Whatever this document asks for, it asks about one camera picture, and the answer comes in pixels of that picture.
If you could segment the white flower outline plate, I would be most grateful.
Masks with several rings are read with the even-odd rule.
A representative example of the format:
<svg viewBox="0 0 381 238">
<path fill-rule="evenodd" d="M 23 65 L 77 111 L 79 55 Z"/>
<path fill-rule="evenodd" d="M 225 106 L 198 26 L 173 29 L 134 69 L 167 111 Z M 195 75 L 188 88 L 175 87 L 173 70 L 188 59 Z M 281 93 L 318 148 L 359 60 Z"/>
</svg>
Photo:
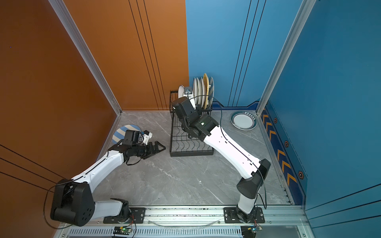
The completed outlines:
<svg viewBox="0 0 381 238">
<path fill-rule="evenodd" d="M 185 87 L 183 85 L 180 85 L 178 88 L 178 98 L 184 97 L 185 93 Z"/>
</svg>

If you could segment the orange sunburst plate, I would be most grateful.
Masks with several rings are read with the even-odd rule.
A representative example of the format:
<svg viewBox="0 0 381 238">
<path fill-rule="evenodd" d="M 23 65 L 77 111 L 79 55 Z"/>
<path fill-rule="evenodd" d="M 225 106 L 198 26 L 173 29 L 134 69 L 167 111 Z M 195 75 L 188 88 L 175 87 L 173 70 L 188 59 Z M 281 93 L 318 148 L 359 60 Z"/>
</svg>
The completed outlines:
<svg viewBox="0 0 381 238">
<path fill-rule="evenodd" d="M 192 89 L 193 89 L 193 99 L 194 99 L 195 104 L 197 105 L 198 104 L 198 98 L 197 98 L 197 96 L 198 96 L 198 78 L 196 78 L 196 77 L 193 79 Z"/>
</svg>

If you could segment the white plate red characters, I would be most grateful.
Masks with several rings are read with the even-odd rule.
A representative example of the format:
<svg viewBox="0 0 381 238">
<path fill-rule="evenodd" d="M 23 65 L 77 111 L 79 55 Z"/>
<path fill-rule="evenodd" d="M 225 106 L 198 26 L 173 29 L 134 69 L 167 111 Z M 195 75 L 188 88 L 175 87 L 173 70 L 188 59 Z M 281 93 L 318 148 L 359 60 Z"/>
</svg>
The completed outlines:
<svg viewBox="0 0 381 238">
<path fill-rule="evenodd" d="M 203 78 L 200 79 L 200 87 L 201 87 L 201 96 L 200 96 L 200 99 L 201 99 L 201 108 L 203 109 L 204 108 L 204 104 L 205 104 L 205 85 L 204 85 L 204 82 L 203 82 Z"/>
</svg>

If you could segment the yellow woven tray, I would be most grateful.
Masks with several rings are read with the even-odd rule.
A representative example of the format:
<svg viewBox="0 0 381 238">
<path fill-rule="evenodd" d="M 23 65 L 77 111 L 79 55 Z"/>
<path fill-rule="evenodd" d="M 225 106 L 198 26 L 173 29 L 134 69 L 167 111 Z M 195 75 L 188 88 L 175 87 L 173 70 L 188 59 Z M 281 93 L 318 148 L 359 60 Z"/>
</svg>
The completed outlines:
<svg viewBox="0 0 381 238">
<path fill-rule="evenodd" d="M 208 106 L 209 87 L 210 87 L 209 78 L 206 73 L 203 75 L 203 83 L 204 83 L 204 89 L 205 89 L 205 92 L 203 93 L 203 96 L 204 96 L 203 108 L 206 110 Z"/>
</svg>

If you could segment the blue striped plate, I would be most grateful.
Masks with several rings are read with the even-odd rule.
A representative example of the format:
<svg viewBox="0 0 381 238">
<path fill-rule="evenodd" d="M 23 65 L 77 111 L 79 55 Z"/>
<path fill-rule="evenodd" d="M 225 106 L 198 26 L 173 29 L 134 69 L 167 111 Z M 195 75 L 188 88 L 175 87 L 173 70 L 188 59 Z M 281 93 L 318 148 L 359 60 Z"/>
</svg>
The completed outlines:
<svg viewBox="0 0 381 238">
<path fill-rule="evenodd" d="M 209 96 L 208 96 L 208 109 L 211 109 L 214 99 L 214 80 L 213 77 L 209 78 Z"/>
<path fill-rule="evenodd" d="M 121 139 L 124 139 L 126 131 L 141 131 L 141 128 L 136 125 L 125 125 L 117 129 L 112 136 L 112 143 L 116 144 Z"/>
</svg>

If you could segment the green rimmed white plate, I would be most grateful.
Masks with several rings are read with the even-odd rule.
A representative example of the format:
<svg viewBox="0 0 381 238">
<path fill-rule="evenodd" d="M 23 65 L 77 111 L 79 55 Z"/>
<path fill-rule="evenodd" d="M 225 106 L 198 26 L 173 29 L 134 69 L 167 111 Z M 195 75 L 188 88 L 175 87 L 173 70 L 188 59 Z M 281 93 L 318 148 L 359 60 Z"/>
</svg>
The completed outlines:
<svg viewBox="0 0 381 238">
<path fill-rule="evenodd" d="M 247 111 L 237 111 L 231 115 L 231 124 L 237 129 L 250 131 L 257 126 L 256 117 Z"/>
</svg>

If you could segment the cream floral plate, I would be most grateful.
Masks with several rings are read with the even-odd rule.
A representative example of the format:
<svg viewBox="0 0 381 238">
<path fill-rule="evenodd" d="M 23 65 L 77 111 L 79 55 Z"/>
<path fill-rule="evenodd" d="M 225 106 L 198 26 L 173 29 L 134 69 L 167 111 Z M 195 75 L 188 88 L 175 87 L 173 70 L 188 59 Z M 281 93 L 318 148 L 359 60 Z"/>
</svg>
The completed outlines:
<svg viewBox="0 0 381 238">
<path fill-rule="evenodd" d="M 197 95 L 196 95 L 195 99 L 197 99 L 197 105 L 201 106 L 201 104 L 202 104 L 202 83 L 200 82 L 199 78 L 196 79 L 196 82 L 197 82 Z"/>
</svg>

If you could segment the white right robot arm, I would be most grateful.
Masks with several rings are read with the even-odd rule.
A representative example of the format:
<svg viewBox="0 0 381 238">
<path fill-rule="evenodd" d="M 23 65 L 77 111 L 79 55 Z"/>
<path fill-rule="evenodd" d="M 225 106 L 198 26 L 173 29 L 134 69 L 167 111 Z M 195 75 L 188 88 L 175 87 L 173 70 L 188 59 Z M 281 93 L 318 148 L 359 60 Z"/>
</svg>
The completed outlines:
<svg viewBox="0 0 381 238">
<path fill-rule="evenodd" d="M 180 97 L 171 103 L 183 131 L 218 151 L 240 173 L 237 184 L 240 199 L 236 211 L 240 216 L 252 214 L 256 197 L 271 167 L 267 159 L 259 159 L 236 143 L 210 115 L 198 112 L 190 98 Z"/>
</svg>

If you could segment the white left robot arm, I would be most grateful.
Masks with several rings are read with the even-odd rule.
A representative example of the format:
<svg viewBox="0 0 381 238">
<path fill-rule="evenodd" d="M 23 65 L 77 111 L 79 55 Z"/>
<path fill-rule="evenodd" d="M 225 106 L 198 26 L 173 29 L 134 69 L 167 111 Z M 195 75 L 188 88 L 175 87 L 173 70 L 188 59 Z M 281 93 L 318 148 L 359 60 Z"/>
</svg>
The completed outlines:
<svg viewBox="0 0 381 238">
<path fill-rule="evenodd" d="M 132 222 L 128 201 L 112 198 L 96 202 L 93 192 L 114 169 L 122 164 L 131 166 L 130 158 L 145 160 L 165 151 L 164 145 L 151 142 L 151 138 L 152 133 L 148 131 L 127 130 L 124 138 L 112 145 L 99 161 L 72 179 L 60 180 L 52 188 L 51 220 L 79 227 L 98 218 L 116 223 Z"/>
</svg>

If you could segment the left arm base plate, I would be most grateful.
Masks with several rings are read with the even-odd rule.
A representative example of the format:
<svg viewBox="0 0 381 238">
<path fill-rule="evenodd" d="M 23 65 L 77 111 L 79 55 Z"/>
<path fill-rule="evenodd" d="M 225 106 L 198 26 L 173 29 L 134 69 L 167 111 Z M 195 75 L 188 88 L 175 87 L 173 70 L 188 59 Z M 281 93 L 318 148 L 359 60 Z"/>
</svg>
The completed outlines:
<svg viewBox="0 0 381 238">
<path fill-rule="evenodd" d="M 123 209 L 117 216 L 108 216 L 103 220 L 104 224 L 142 224 L 145 218 L 146 208 L 132 207 Z"/>
</svg>

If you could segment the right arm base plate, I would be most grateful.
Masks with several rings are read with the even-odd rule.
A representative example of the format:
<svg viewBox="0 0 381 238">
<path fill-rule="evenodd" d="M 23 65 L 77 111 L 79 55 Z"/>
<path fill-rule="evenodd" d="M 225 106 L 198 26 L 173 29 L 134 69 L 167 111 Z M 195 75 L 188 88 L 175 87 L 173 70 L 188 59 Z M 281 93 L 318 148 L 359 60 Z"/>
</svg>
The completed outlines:
<svg viewBox="0 0 381 238">
<path fill-rule="evenodd" d="M 223 208 L 224 221 L 227 224 L 246 223 L 246 224 L 264 224 L 265 216 L 260 207 L 254 207 L 249 214 L 246 214 L 238 207 Z"/>
</svg>

